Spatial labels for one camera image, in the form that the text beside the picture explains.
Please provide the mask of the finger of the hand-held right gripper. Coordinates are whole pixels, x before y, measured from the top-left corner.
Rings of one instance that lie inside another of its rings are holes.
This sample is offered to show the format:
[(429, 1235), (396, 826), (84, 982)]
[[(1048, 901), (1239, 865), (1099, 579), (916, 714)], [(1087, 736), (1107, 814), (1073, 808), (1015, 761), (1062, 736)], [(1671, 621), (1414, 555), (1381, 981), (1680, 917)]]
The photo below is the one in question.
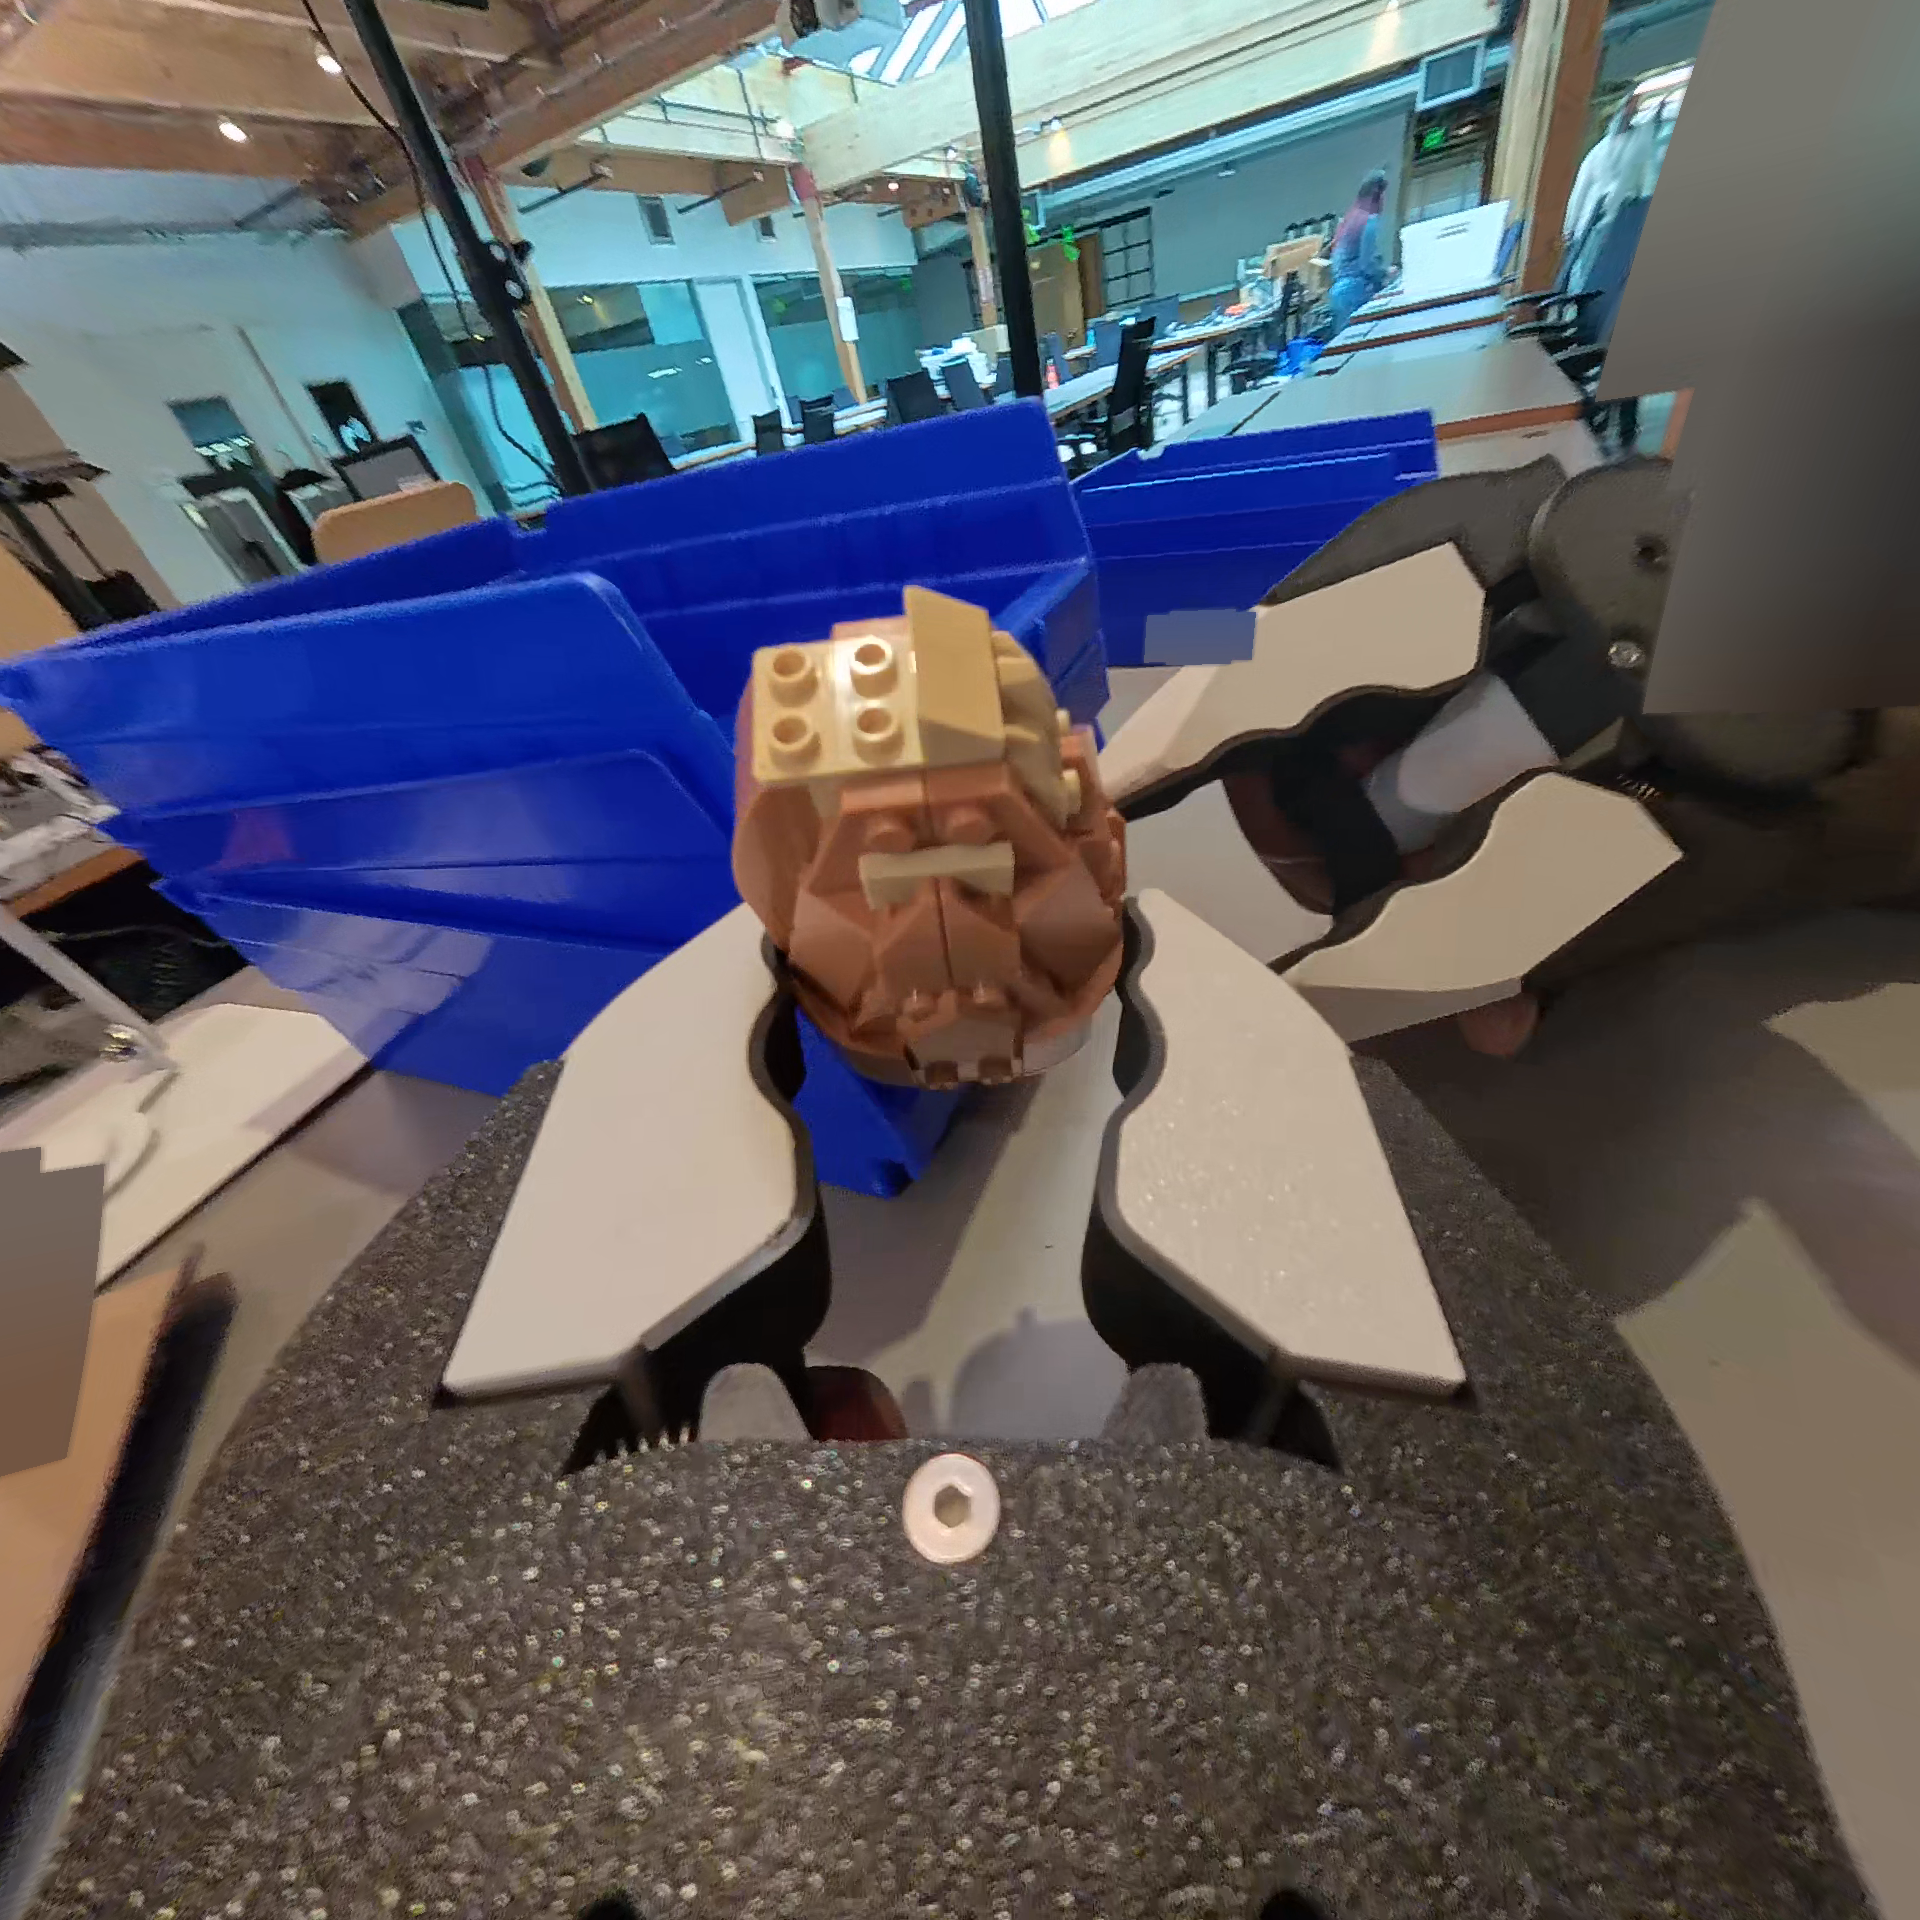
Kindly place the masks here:
[(1460, 685), (1483, 662), (1483, 586), (1430, 546), (1252, 615), (1252, 657), (1178, 667), (1102, 746), (1102, 786), (1141, 816), (1218, 779), (1242, 746), (1304, 738), (1363, 696)]
[(1536, 775), (1458, 823), (1433, 872), (1342, 913), (1283, 981), (1346, 1042), (1451, 1019), (1513, 997), (1680, 855), (1644, 800)]

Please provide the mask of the orange and tan toy segment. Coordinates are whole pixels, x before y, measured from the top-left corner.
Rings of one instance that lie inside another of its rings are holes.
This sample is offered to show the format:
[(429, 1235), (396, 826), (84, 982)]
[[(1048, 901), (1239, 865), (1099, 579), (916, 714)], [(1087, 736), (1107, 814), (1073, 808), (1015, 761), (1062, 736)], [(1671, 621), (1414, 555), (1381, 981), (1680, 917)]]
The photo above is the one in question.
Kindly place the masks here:
[(750, 657), (729, 872), (806, 1019), (885, 1084), (1044, 1076), (1121, 981), (1099, 732), (989, 609), (931, 586)]

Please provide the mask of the person's right forearm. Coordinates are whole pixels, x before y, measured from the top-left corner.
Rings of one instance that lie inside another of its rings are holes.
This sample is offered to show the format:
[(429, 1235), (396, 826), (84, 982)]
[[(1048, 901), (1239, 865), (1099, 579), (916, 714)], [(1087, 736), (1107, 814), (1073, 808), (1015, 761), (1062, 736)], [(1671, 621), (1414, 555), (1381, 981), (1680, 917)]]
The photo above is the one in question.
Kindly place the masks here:
[(1920, 906), (1920, 707), (1885, 707), (1863, 755), (1793, 800), (1676, 793), (1648, 804), (1680, 860), (1521, 981), (1550, 1007), (1582, 974), (1838, 909)]

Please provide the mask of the cardboard toy box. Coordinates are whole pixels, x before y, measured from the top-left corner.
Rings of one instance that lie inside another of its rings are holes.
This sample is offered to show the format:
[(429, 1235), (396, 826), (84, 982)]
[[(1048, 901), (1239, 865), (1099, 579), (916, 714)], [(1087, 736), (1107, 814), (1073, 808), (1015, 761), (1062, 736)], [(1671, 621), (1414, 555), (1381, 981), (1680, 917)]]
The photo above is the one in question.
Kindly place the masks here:
[(0, 1741), (22, 1743), (57, 1676), (141, 1588), (220, 1370), (234, 1289), (173, 1266), (90, 1306), (70, 1451), (0, 1495)]

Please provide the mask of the blue storage bin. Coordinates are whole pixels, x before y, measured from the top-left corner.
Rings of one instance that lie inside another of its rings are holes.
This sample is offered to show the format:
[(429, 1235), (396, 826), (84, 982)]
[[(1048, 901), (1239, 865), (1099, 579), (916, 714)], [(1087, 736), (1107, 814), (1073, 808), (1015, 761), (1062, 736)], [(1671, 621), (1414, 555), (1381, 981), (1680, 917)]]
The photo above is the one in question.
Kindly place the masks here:
[(1130, 449), (1075, 476), (1107, 662), (1147, 665), (1149, 615), (1261, 602), (1356, 517), (1430, 476), (1430, 409)]

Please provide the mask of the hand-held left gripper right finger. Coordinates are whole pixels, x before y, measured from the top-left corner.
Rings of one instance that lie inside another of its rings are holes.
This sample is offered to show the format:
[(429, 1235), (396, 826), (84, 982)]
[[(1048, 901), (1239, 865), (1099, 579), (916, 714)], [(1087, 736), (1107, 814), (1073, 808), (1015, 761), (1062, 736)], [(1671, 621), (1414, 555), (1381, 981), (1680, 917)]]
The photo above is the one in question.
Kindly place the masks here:
[(1261, 1379), (1464, 1390), (1446, 1312), (1346, 1042), (1275, 970), (1159, 887), (1130, 901), (1113, 1111), (1091, 1177), (1083, 1299), (1141, 1365), (1113, 1289)]

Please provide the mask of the blue plastic bin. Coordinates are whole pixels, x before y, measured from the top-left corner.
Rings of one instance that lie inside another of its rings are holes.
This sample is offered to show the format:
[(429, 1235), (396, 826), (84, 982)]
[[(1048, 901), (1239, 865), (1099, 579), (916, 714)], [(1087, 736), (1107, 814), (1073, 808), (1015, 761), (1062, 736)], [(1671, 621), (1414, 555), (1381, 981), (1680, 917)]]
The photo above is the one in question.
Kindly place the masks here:
[(750, 657), (903, 586), (1099, 715), (1091, 546), (1032, 396), (151, 611), (6, 665), (6, 703), (371, 1065), (508, 1091), (738, 906)]

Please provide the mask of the black floor lamp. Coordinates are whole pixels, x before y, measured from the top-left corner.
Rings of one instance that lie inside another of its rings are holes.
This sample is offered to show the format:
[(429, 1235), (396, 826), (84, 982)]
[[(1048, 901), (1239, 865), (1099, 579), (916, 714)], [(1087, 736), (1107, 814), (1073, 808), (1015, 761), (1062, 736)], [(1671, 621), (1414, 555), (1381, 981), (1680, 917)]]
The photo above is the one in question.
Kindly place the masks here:
[(1008, 113), (1005, 34), (996, 0), (967, 0), (972, 98), (979, 116), (979, 181), (993, 216), (993, 280), (1018, 396), (1044, 395), (1040, 333), (1023, 245), (1018, 138)]

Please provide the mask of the white base board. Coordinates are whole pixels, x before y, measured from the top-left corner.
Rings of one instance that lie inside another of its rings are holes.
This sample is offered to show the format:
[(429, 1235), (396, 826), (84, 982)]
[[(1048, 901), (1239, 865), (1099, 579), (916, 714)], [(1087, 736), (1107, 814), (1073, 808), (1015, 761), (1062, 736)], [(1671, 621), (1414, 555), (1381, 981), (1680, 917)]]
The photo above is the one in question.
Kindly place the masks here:
[(70, 1116), (84, 1163), (105, 1170), (95, 1284), (362, 1072), (366, 1058), (329, 1019), (233, 1002), (170, 1019), (160, 1055), (108, 1062)]

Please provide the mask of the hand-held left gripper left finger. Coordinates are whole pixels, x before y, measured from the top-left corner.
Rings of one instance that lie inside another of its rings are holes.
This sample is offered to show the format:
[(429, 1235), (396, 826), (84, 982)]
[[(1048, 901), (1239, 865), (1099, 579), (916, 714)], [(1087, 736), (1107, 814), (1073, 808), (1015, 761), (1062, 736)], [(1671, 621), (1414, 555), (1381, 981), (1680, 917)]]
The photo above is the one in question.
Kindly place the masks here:
[(614, 1381), (806, 1250), (819, 1177), (779, 1078), (789, 1035), (779, 964), (734, 906), (568, 1042), (444, 1355), (448, 1398)]

